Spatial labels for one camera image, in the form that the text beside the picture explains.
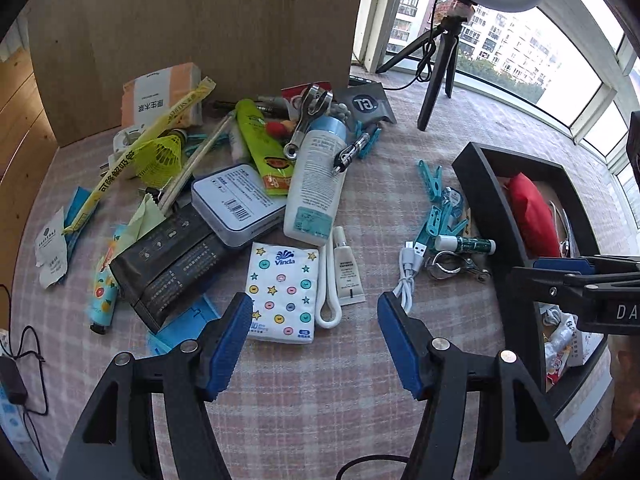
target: tripod leg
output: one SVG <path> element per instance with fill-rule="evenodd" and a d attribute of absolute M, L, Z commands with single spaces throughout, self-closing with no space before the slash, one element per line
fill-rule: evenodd
<path fill-rule="evenodd" d="M 453 78 L 456 76 L 456 65 L 458 64 L 458 44 L 456 43 L 449 59 L 449 66 L 447 66 L 447 77 L 444 81 L 444 91 L 447 97 L 451 99 L 453 93 Z"/>
<path fill-rule="evenodd" d="M 449 65 L 449 60 L 451 59 L 456 42 L 457 38 L 451 32 L 443 34 L 440 38 L 436 63 L 433 67 L 433 72 L 431 72 L 427 94 L 424 96 L 420 115 L 418 116 L 418 129 L 422 132 L 427 128 L 427 124 L 431 118 L 433 106 L 436 104 L 436 99 L 442 86 L 442 80 L 447 71 L 447 66 Z"/>
<path fill-rule="evenodd" d="M 396 66 L 403 59 L 408 58 L 420 47 L 429 43 L 431 41 L 431 35 L 433 35 L 434 38 L 437 38 L 440 34 L 442 34 L 442 31 L 443 29 L 439 25 L 433 29 L 433 32 L 430 32 L 427 30 L 427 32 L 425 32 L 423 35 L 419 36 L 418 38 L 413 40 L 411 43 L 409 43 L 406 47 L 404 47 L 404 49 L 398 52 L 389 61 L 387 61 L 385 64 L 381 65 L 380 67 L 378 67 L 376 69 L 376 74 L 382 74 L 383 72 L 386 72 L 387 70 L 389 70 L 391 67 Z"/>

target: black tray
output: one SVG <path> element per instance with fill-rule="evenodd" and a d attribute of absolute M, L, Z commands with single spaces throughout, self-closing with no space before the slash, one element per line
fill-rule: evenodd
<path fill-rule="evenodd" d="M 518 298 L 507 280 L 512 267 L 530 267 L 532 260 L 527 256 L 496 176 L 509 178 L 522 172 L 533 181 L 548 183 L 569 217 L 580 254 L 593 256 L 600 254 L 600 250 L 587 213 L 564 168 L 548 160 L 470 142 L 452 166 L 480 233 L 484 238 L 495 240 L 497 246 L 495 254 L 489 256 L 489 263 L 502 317 L 504 343 L 522 359 L 544 392 L 546 371 L 540 311 L 533 301 Z M 580 389 L 606 345 L 605 336 L 583 366 L 569 368 L 546 394 L 556 416 Z"/>

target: blue bottle cap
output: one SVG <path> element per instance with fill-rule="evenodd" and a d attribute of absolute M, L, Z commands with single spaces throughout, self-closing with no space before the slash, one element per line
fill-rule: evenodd
<path fill-rule="evenodd" d="M 322 130 L 340 137 L 344 142 L 347 141 L 347 127 L 335 117 L 323 115 L 318 117 L 309 126 L 309 131 Z"/>

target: orange package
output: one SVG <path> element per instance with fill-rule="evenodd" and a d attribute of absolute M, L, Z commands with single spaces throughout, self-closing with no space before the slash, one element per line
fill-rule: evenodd
<path fill-rule="evenodd" d="M 196 65 L 184 63 L 129 81 L 122 87 L 122 127 L 152 124 L 195 89 L 200 76 L 200 69 Z M 189 108 L 175 127 L 186 128 L 196 124 L 202 124 L 202 103 Z"/>

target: barcode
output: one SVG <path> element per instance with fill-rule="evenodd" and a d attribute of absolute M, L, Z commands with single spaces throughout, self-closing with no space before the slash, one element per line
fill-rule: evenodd
<path fill-rule="evenodd" d="M 242 207 L 241 204 L 238 203 L 238 201 L 233 198 L 231 200 L 227 200 L 225 202 L 225 206 L 227 209 L 229 209 L 229 211 L 231 211 L 234 216 L 238 219 L 238 220 L 245 220 L 247 218 L 249 218 L 249 213 L 246 211 L 246 209 L 244 207 Z"/>

